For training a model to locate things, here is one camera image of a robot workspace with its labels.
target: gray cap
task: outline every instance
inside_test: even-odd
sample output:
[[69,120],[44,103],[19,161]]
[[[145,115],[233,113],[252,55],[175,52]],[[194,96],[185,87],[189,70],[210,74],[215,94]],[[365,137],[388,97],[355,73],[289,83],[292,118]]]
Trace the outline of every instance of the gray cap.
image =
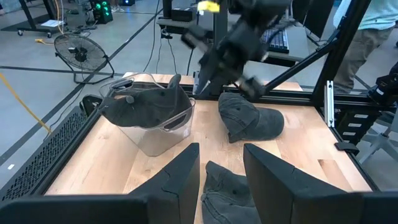
[[206,173],[200,198],[204,224],[261,223],[245,176],[211,161],[206,165]]
[[[120,127],[139,126],[153,128],[192,107],[187,94],[180,86],[181,75],[174,75],[166,89],[151,88],[135,91],[115,99],[104,97],[99,112],[111,123]],[[172,129],[186,123],[192,111],[166,125]]]
[[271,140],[284,129],[284,116],[281,112],[256,108],[236,93],[222,93],[218,99],[218,111],[229,131],[229,143],[239,140]]

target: robotic arm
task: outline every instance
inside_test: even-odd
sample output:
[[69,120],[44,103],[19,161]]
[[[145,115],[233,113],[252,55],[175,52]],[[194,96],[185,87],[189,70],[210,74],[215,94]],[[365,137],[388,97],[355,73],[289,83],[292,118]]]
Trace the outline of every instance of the robotic arm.
[[200,94],[209,83],[221,86],[239,83],[239,89],[253,98],[265,94],[261,83],[243,74],[243,67],[248,60],[266,54],[268,45],[262,44],[260,38],[280,21],[289,6],[290,0],[234,0],[229,11],[241,17],[218,45],[206,43],[201,27],[189,27],[182,41],[204,52],[199,61],[200,79],[194,94]]

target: yellow cable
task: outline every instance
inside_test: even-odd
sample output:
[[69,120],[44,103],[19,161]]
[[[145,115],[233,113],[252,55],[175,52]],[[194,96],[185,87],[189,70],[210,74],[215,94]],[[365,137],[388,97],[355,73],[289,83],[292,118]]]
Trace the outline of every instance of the yellow cable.
[[25,105],[25,103],[19,98],[17,93],[12,89],[12,87],[10,86],[4,75],[2,75],[2,73],[0,73],[0,78],[2,82],[5,84],[5,86],[14,95],[15,99],[17,99],[17,101],[30,113],[30,115],[32,115],[37,120],[37,122],[39,122],[51,134],[51,129],[47,127],[47,125],[45,125],[45,123],[43,123],[43,121],[40,120],[35,114],[33,114],[33,112]]
[[62,30],[61,30],[61,28],[60,28],[60,23],[59,23],[59,19],[60,19],[60,7],[59,7],[59,5],[58,5],[58,1],[57,0],[54,0],[55,1],[55,5],[57,6],[57,22],[58,22],[58,30],[61,32],[61,34],[63,34],[63,32],[62,32]]
[[43,39],[35,39],[35,42],[44,45],[54,45],[54,43],[46,43]]

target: transparent container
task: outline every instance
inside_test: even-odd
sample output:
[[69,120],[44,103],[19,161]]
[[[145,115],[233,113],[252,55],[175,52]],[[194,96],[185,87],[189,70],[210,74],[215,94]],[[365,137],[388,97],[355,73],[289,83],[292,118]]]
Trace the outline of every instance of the transparent container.
[[[106,96],[106,94],[104,94],[105,89],[107,89],[106,92],[113,91],[113,97],[115,98],[128,95],[129,92],[132,91],[137,91],[136,89],[134,89],[134,86],[139,86],[141,90],[142,85],[134,85],[134,76],[135,75],[131,75],[115,82],[103,85],[99,89],[101,96]],[[132,85],[129,88],[125,88],[124,90],[114,90],[111,88],[112,86],[123,83],[126,80],[132,80]],[[195,109],[195,99],[190,98],[190,101],[192,105],[190,108],[186,109],[185,111],[179,113],[178,115],[170,118],[169,120],[163,122],[156,127],[142,128],[138,126],[119,126],[118,128],[147,156],[159,156],[191,134],[192,118]]]

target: gray fabric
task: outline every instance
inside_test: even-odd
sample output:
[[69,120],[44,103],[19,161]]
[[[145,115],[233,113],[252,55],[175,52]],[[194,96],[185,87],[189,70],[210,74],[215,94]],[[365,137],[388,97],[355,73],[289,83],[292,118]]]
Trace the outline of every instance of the gray fabric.
[[[120,127],[153,128],[191,108],[189,97],[180,86],[181,75],[174,75],[166,89],[151,88],[123,98],[105,97],[99,112]],[[191,113],[166,125],[172,129],[187,122]]]
[[341,63],[334,82],[335,93],[350,93],[354,88],[356,72],[365,64],[368,56],[390,36],[394,28],[385,30],[363,29],[355,33]]
[[201,196],[204,224],[261,223],[245,176],[211,161],[206,165],[206,173]]
[[229,143],[239,140],[271,140],[279,136],[284,128],[284,116],[281,112],[256,108],[235,93],[220,95],[218,111],[229,131]]

